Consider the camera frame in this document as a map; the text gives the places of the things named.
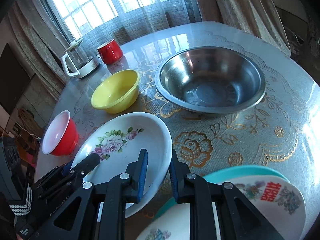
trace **yellow plastic bowl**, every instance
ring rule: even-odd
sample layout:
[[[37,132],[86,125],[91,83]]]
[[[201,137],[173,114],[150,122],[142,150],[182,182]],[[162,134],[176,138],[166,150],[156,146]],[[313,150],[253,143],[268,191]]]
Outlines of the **yellow plastic bowl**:
[[[139,80],[139,73],[132,69],[114,73],[93,92],[92,107],[103,109],[110,114],[117,114],[128,109],[137,100]]]

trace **round table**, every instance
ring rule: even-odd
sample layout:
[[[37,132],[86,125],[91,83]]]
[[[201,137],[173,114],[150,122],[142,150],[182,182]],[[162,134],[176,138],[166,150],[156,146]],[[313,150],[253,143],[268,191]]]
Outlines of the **round table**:
[[[222,116],[192,113],[165,100],[154,85],[159,64],[181,50],[198,46],[233,49],[251,58],[262,69],[267,93],[244,112]],[[286,176],[302,192],[306,202],[308,232],[320,211],[320,87],[293,60],[265,41],[216,22],[178,26],[138,38],[121,46],[124,56],[113,65],[100,67],[79,80],[71,78],[52,113],[69,110],[79,132],[70,156],[39,152],[35,180],[55,166],[69,162],[84,141],[110,119],[128,112],[148,112],[168,126],[173,148],[192,172],[206,175],[234,165],[268,166]],[[140,75],[137,101],[120,114],[92,108],[95,88],[122,69]],[[140,212],[126,220],[126,234],[135,239],[155,212],[171,197],[165,179],[157,195]]]

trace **television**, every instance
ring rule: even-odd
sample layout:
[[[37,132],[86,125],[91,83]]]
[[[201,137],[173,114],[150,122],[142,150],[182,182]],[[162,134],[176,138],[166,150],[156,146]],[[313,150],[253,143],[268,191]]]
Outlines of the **television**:
[[[11,115],[28,86],[30,78],[12,53],[8,43],[0,56],[0,76],[0,104]]]

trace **oval plate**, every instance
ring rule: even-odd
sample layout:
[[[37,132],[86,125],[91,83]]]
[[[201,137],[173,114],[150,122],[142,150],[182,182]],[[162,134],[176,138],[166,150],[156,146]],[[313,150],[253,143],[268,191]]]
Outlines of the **oval plate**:
[[[278,176],[268,175],[247,176],[230,181],[244,193],[285,240],[300,239],[306,220],[306,210],[303,196],[295,186]],[[190,204],[187,203],[171,207],[153,221],[137,240],[157,239],[154,236],[181,240],[189,239],[189,235]]]
[[[205,175],[203,178],[207,182],[218,184],[219,182],[229,181],[234,178],[244,177],[244,176],[251,176],[251,175],[273,175],[281,177],[282,179],[289,182],[289,180],[282,175],[280,172],[275,171],[271,168],[259,166],[259,165],[241,165],[241,166],[234,166],[230,168],[225,168],[219,171],[215,171],[213,173]],[[162,216],[169,208],[177,204],[174,198],[170,198],[156,213],[153,220],[157,219],[158,217]]]
[[[126,204],[126,217],[143,208],[156,194],[167,174],[172,140],[164,122],[153,114],[129,113],[118,116],[98,128],[82,145],[72,168],[94,152],[100,164],[84,177],[84,182],[100,184],[125,172],[129,163],[138,160],[140,149],[148,151],[148,167],[143,197],[138,204]],[[98,215],[100,221],[102,205]]]

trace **stainless steel bowl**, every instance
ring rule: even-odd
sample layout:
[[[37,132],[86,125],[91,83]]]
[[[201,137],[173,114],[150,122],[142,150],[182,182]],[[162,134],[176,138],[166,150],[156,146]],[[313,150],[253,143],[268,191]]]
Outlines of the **stainless steel bowl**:
[[[220,47],[175,54],[155,73],[159,93],[193,112],[229,114],[259,103],[266,92],[260,68],[249,58]]]

